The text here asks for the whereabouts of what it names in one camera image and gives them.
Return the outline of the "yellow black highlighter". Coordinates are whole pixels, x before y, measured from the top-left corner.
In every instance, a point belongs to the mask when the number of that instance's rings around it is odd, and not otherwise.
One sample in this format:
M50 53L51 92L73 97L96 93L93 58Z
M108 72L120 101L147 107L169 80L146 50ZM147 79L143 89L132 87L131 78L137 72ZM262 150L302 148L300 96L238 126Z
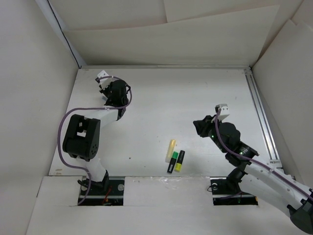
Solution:
M181 171L184 155L185 155L185 151L181 150L179 152L179 155L178 155L178 158L177 158L177 161L176 161L176 165L175 165L175 169L174 169L175 172L180 172Z

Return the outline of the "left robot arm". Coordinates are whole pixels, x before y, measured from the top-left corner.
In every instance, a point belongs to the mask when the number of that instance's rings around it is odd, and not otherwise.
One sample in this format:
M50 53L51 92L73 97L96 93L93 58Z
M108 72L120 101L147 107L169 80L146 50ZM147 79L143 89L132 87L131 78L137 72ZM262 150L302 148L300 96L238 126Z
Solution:
M92 181L92 188L98 194L104 194L109 189L109 182L105 179L107 171L97 157L99 150L100 130L106 125L120 120L126 112L132 97L131 87L122 79L115 76L97 78L100 93L105 97L103 107L75 108L66 116L71 116L64 136L63 143L58 144L59 155L68 153L82 166L75 169L85 170L88 179Z

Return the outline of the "pale yellow highlighter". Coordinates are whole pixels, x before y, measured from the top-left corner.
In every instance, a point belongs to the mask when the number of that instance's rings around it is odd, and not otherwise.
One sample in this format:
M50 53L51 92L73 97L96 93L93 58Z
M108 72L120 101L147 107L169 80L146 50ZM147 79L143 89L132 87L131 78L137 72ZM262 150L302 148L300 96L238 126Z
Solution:
M176 146L176 140L170 140L166 158L165 158L166 163L170 162L175 146Z

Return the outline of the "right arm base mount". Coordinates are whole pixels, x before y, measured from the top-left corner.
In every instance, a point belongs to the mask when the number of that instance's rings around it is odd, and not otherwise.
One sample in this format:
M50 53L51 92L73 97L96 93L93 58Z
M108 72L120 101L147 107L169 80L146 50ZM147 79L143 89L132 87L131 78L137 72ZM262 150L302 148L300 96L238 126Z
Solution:
M207 191L212 194L214 206L241 206L258 205L255 196L241 191L239 182L244 173L239 169L232 170L228 176L210 177L210 186Z

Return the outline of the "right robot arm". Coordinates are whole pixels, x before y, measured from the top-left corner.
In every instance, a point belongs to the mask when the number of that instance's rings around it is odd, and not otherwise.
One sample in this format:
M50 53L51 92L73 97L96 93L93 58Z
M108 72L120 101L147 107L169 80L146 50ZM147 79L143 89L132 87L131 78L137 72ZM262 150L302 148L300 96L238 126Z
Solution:
M241 133L229 122L213 116L193 121L197 134L209 137L235 168L222 181L227 194L242 192L273 205L301 231L313 233L313 189L262 160L258 152L241 141Z

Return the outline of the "green black highlighter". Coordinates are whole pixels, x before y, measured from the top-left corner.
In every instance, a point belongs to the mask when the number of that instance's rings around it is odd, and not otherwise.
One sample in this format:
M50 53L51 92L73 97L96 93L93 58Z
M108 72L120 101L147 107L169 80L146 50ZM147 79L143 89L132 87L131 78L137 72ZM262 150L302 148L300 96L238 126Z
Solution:
M170 162L169 162L169 166L168 166L168 169L167 169L167 173L171 174L173 172L173 169L175 167L178 155L179 155L178 152L176 152L176 151L173 152L172 157L170 158Z

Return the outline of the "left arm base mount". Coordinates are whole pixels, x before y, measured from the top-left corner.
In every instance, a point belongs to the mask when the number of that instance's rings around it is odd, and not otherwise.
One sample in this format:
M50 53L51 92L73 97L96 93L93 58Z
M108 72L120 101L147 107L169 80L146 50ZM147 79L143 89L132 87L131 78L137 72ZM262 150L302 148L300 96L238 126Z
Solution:
M80 192L78 197L79 206L123 206L125 177L111 177L106 172L102 182L91 182L83 178L78 180Z

